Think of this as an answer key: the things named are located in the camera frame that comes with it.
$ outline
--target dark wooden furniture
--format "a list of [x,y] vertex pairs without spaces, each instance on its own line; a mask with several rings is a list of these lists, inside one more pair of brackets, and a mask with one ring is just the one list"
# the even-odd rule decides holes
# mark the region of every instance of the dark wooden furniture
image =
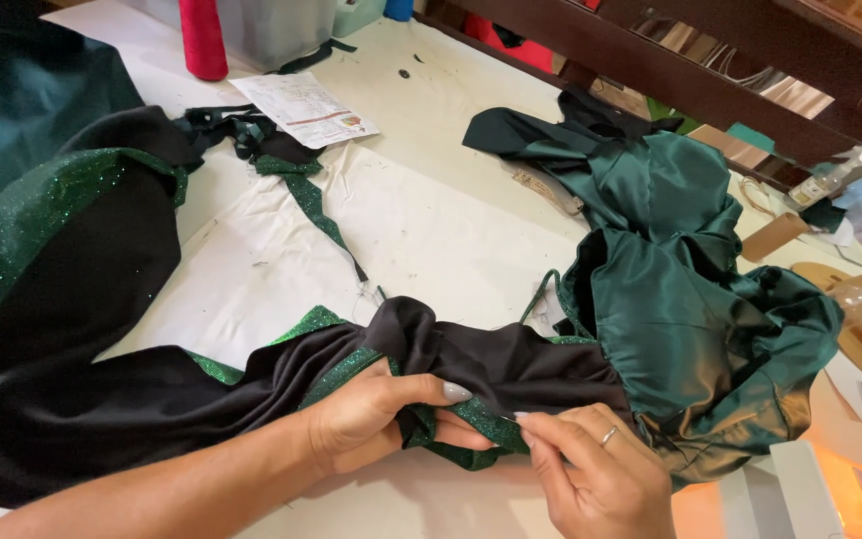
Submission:
[[[813,120],[774,104],[629,30],[647,9],[711,35],[835,101]],[[576,0],[430,0],[426,10],[426,15],[416,14],[425,24],[541,79],[584,87],[599,75],[616,80],[714,128],[726,131],[740,123],[759,131],[774,141],[776,153],[804,168],[832,162],[833,154],[862,144],[862,33],[821,9],[817,0],[603,0],[597,10]],[[463,36],[456,29],[465,10],[567,57],[559,77]],[[802,179],[782,178],[784,188]]]

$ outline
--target gray nail polish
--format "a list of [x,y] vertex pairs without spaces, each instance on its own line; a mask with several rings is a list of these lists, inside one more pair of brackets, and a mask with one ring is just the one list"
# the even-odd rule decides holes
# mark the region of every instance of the gray nail polish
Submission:
[[444,398],[451,403],[462,403],[471,399],[471,392],[453,382],[445,382]]

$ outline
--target woman's right hand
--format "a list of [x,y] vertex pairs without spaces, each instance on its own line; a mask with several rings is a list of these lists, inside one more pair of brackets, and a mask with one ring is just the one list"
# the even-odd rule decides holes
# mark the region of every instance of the woman's right hand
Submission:
[[[673,539],[664,463],[603,404],[519,414],[551,522],[567,539]],[[617,431],[602,447],[605,435]],[[578,468],[571,482],[559,453]]]

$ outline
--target green satin fabric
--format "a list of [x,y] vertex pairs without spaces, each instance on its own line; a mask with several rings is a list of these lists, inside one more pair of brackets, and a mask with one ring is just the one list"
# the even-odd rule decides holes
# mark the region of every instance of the green satin fabric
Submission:
[[0,2],[0,192],[80,129],[144,103],[118,52]]
[[808,428],[809,386],[843,316],[787,269],[736,272],[742,207],[720,152],[671,132],[610,139],[506,108],[475,116],[464,144],[529,161],[585,203],[593,231],[560,294],[621,374],[676,488],[719,480]]

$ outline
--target white tabletop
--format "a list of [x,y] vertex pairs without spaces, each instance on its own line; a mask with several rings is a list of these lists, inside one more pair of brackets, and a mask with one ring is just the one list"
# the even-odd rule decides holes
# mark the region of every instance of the white tabletop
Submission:
[[[169,116],[191,106],[247,103],[227,81],[208,83],[190,75],[179,32],[129,6],[97,0],[45,18],[116,46],[146,103],[160,104]],[[494,106],[559,121],[556,88],[415,21],[381,19],[343,41],[358,51],[335,51],[311,71],[340,102],[381,129],[382,134],[358,140],[358,145],[575,244],[584,236],[587,225],[581,219],[563,215],[510,179],[516,166],[461,145],[470,118]],[[229,78],[254,74],[241,63],[231,63]],[[408,70],[410,79],[401,78],[399,69]],[[742,199],[736,178],[730,191]],[[237,199],[251,179],[230,144],[210,150],[179,210],[182,242]],[[746,237],[767,220],[745,204],[737,233]],[[862,264],[858,246],[846,252]],[[801,241],[762,262],[788,267],[800,261],[862,272],[832,247]],[[738,259],[741,271],[754,266]],[[862,463],[862,423],[822,373],[811,389],[811,403],[813,426],[806,437]],[[724,537],[725,502],[716,484],[693,485],[674,495],[678,537]],[[471,474],[420,451],[401,452],[318,484],[241,534],[336,539],[557,536],[526,459],[505,459]]]

